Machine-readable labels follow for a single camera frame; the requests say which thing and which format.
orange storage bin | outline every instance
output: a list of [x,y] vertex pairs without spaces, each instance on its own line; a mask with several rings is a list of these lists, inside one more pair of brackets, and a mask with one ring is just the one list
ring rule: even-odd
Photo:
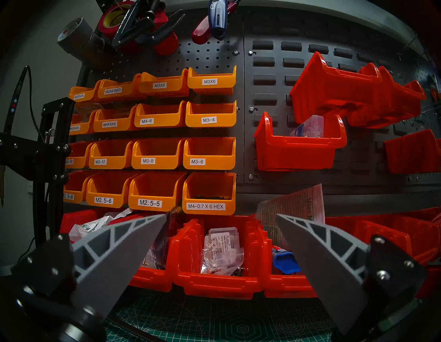
[[185,124],[201,128],[233,127],[236,124],[236,101],[201,105],[187,102]]
[[[244,249],[242,277],[201,274],[204,238],[212,228],[236,227]],[[173,282],[187,295],[214,298],[252,299],[262,291],[258,280],[262,245],[257,227],[249,216],[202,216],[191,219],[173,245]]]
[[101,80],[99,80],[94,88],[85,88],[82,86],[73,86],[69,92],[69,98],[75,102],[100,102],[98,97],[98,89]]
[[338,115],[325,117],[324,138],[307,138],[273,135],[273,121],[264,112],[254,138],[262,171],[330,169],[335,150],[346,146],[346,130]]
[[182,199],[186,172],[147,171],[133,179],[129,190],[129,208],[170,211]]
[[233,215],[236,174],[193,172],[184,182],[182,209],[188,214]]
[[385,141],[391,173],[441,172],[441,139],[429,129]]
[[127,204],[130,182],[139,174],[139,171],[106,171],[93,175],[87,183],[87,204],[121,208]]
[[71,154],[66,158],[66,169],[82,169],[89,167],[90,149],[94,143],[91,141],[79,141],[77,143],[69,144],[71,147]]
[[231,74],[199,75],[193,68],[188,69],[188,86],[195,93],[205,95],[233,95],[236,84],[236,66]]
[[141,74],[139,90],[149,96],[187,97],[189,93],[188,70],[183,69],[180,76],[155,77],[146,72]]
[[133,140],[101,140],[90,149],[91,169],[124,169],[131,165]]
[[138,104],[135,114],[135,126],[139,128],[171,128],[184,125],[186,102],[179,105],[150,106]]
[[135,127],[136,106],[129,110],[100,109],[95,114],[95,132],[133,131]]
[[98,170],[78,170],[69,173],[69,181],[64,185],[63,201],[81,203],[86,200],[86,188],[90,177],[100,173]]
[[231,170],[236,165],[236,138],[190,138],[184,144],[186,169]]
[[133,145],[134,169],[174,170],[182,165],[186,138],[150,138]]

bin label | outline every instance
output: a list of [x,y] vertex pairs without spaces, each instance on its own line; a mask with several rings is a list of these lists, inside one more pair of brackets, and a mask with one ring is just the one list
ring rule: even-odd
[[148,119],[141,119],[139,124],[140,125],[153,125],[155,123],[154,117],[149,117]]
[[190,165],[205,165],[205,158],[190,158]]
[[167,82],[153,83],[153,89],[167,89]]
[[141,165],[155,165],[156,158],[141,158]]
[[202,79],[203,86],[217,85],[217,79]]
[[71,125],[71,128],[70,128],[69,132],[79,131],[80,128],[81,128],[81,125]]
[[217,124],[217,117],[203,117],[201,124]]
[[93,201],[99,204],[113,204],[112,197],[95,197]]
[[95,159],[95,165],[107,165],[107,158]]
[[225,203],[189,203],[187,210],[226,210]]
[[104,89],[104,95],[119,94],[123,92],[123,87]]
[[162,208],[162,201],[138,198],[138,205],[143,207]]
[[118,127],[118,121],[104,121],[102,128],[111,128],[111,127]]
[[69,201],[73,201],[75,198],[74,194],[67,194],[67,193],[63,193],[63,199],[68,199]]
[[74,101],[75,100],[79,100],[79,99],[81,99],[81,98],[84,98],[84,95],[85,95],[86,93],[82,93],[82,94],[76,94],[76,95],[74,95]]

gray wall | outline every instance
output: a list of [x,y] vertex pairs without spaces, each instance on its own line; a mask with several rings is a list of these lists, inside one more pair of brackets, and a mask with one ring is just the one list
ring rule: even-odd
[[[95,0],[41,1],[40,13],[22,27],[0,60],[0,129],[3,130],[12,93],[25,65],[32,71],[32,106],[40,124],[42,106],[65,97],[76,84],[81,63],[57,44],[58,33],[73,19],[83,16],[92,28],[101,17]],[[12,134],[36,140],[29,111],[29,81],[20,95]],[[14,264],[34,236],[32,194],[27,180],[7,168],[4,207],[0,207],[0,267]]]

plastic bag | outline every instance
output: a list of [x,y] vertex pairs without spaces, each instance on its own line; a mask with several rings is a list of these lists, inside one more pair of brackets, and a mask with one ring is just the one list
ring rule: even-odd
[[210,229],[202,249],[201,273],[232,275],[243,263],[237,228]]

green cutting mat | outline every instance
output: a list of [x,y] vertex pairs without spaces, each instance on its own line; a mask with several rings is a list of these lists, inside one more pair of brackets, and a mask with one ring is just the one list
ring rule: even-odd
[[[169,342],[330,341],[333,322],[317,298],[274,299],[256,293],[250,301],[141,290],[134,304],[112,312]],[[106,321],[107,341],[141,342]]]

